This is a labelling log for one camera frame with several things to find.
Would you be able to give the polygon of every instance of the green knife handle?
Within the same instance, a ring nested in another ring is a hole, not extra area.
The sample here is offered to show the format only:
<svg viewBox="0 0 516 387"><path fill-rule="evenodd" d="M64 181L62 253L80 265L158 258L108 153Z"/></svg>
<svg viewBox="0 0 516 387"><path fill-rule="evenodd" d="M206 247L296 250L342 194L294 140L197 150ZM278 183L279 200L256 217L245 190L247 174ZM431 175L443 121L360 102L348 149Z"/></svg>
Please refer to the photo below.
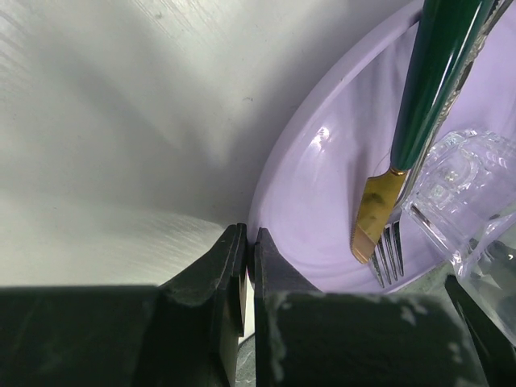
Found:
<svg viewBox="0 0 516 387"><path fill-rule="evenodd" d="M494 0L426 0L397 117L390 164L411 169L423 150Z"/></svg>

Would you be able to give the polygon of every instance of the knife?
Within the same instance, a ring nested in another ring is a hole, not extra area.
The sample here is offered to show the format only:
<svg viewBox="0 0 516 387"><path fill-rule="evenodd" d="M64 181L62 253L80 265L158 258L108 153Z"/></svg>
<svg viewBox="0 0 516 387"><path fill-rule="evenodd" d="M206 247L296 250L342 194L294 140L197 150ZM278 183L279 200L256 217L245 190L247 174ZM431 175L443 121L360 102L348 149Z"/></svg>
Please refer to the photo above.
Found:
<svg viewBox="0 0 516 387"><path fill-rule="evenodd" d="M369 261L407 173L468 59L494 0L426 0L397 117L389 170L368 178L352 232L352 253Z"/></svg>

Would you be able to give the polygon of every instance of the silver fork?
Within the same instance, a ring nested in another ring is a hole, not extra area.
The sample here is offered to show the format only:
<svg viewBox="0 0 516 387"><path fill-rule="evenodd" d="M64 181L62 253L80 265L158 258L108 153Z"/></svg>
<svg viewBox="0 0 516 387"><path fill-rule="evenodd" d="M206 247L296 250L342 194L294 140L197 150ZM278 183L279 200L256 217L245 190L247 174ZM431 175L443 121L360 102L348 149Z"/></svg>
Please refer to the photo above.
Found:
<svg viewBox="0 0 516 387"><path fill-rule="evenodd" d="M403 268L402 242L400 237L400 217L402 216L402 204L409 196L410 191L414 188L416 179L421 172L421 168L425 159L427 158L428 151L430 150L431 145L434 143L434 139L437 136L439 129L443 125L444 120L450 113L454 102L459 97L462 86L466 82L466 79L468 78L468 75L471 71L473 62L478 56L478 53L484 47L487 35L491 32L491 30L493 30L493 27L507 10L507 8L509 8L509 5L512 3L512 1L513 0L499 0L498 2L495 2L493 6L493 12L485 21L484 26L482 27L482 30L478 35L478 38L476 39L471 52L469 53L468 59L466 60L464 68L461 71L461 75L455 84L454 91L451 93L446 103L444 104L444 108L441 111L437 122L432 128L431 135L425 142L425 146L421 152L421 155L406 178L406 183L403 185L402 191L396 201L396 204L394 205L393 212L389 216L389 220L385 225L384 232L378 241L377 248L371 256L371 263L374 272L377 275L378 282L382 288L385 287L385 283L382 276L382 270L380 269L380 265L378 263L378 256L380 257L383 273L385 274L385 278L389 285L392 284L391 272L393 274L394 281L397 281L398 273L400 277L403 277L405 270Z"/></svg>

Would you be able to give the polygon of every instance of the white surface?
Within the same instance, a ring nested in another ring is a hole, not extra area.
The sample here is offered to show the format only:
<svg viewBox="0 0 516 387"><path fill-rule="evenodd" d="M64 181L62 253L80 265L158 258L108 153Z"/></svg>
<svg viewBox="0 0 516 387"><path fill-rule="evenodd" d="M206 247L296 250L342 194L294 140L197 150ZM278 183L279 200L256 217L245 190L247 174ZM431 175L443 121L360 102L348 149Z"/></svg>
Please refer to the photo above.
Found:
<svg viewBox="0 0 516 387"><path fill-rule="evenodd" d="M246 221L299 103L408 0L3 0L0 284L160 283Z"/></svg>

